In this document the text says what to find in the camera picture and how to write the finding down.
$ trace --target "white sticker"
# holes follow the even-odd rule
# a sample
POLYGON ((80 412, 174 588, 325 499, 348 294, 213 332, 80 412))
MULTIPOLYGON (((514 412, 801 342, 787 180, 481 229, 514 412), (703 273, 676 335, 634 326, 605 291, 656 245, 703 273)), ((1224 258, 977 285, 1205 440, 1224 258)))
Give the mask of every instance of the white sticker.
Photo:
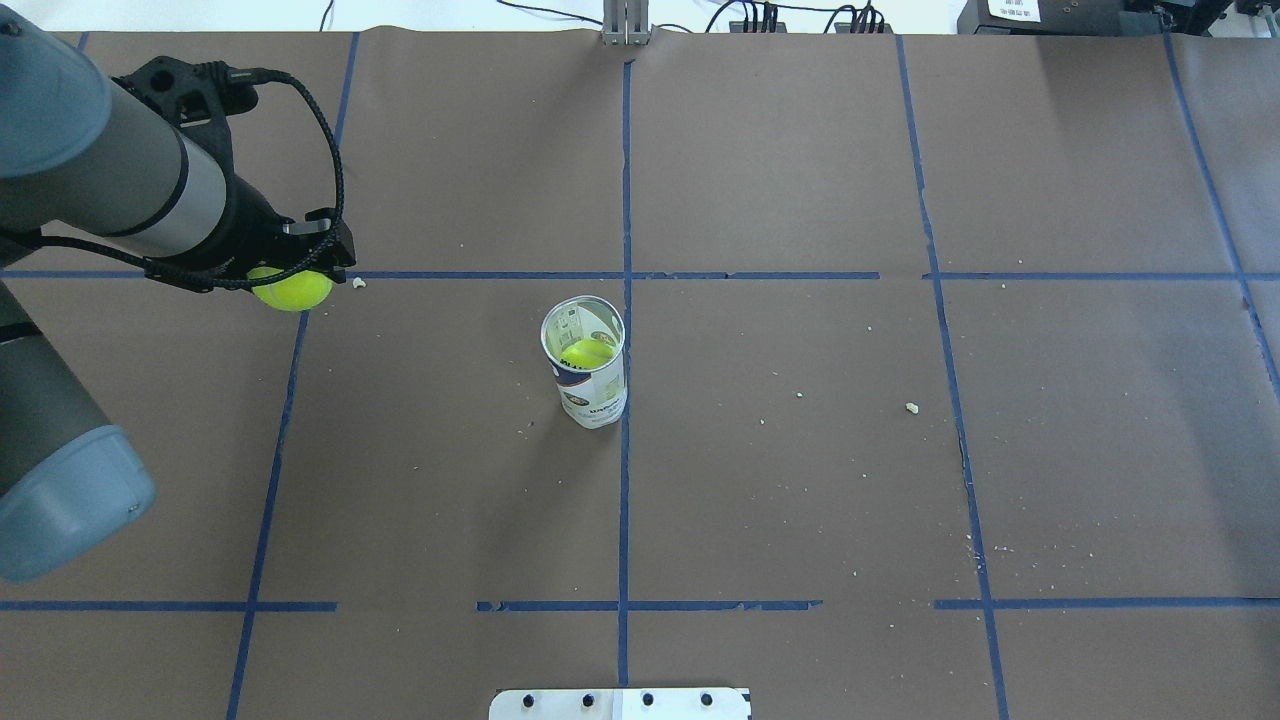
POLYGON ((987 0, 987 9, 997 18, 1024 23, 1039 22, 1039 0, 987 0))

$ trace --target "white bracket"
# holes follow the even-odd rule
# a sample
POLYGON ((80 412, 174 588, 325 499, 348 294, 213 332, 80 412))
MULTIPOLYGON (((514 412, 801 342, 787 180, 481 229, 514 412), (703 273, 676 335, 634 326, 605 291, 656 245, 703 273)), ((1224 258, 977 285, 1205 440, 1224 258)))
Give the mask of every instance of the white bracket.
POLYGON ((489 720, 751 720, 740 688, 503 691, 489 720))
POLYGON ((649 45, 652 36, 649 0, 604 0, 605 45, 649 45))

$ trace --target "can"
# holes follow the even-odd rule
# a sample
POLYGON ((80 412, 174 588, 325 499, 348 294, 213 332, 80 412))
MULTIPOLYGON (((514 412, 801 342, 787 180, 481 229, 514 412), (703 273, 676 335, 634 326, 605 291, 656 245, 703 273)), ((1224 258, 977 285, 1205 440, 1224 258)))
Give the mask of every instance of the can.
POLYGON ((571 297, 543 320, 543 351, 552 363, 561 406, 584 428, 603 428, 622 416, 627 375, 622 315, 604 299, 571 297))

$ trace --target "metal connector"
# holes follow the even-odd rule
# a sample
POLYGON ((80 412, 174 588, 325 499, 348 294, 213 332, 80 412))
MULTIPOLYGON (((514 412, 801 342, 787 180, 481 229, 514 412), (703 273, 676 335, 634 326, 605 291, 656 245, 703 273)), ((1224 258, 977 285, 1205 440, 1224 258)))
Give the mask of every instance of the metal connector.
POLYGON ((649 45, 649 0, 604 0, 604 26, 600 38, 605 45, 649 45))

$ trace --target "yellow-green ball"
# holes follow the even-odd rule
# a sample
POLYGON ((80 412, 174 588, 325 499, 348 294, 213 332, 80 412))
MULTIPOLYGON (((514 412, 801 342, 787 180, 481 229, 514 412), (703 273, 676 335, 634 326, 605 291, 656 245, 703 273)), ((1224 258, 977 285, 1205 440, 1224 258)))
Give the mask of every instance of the yellow-green ball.
MULTIPOLYGON (((268 266, 253 268, 248 272, 248 279, 256 281, 279 272, 275 268, 268 266)), ((301 313, 324 302, 324 299, 329 297, 329 291, 333 290, 333 281, 315 270, 302 270, 283 281, 259 286, 252 290, 259 300, 276 310, 301 313)))
POLYGON ((594 370, 613 360, 613 348, 585 337, 561 351, 559 361, 576 370, 594 370))

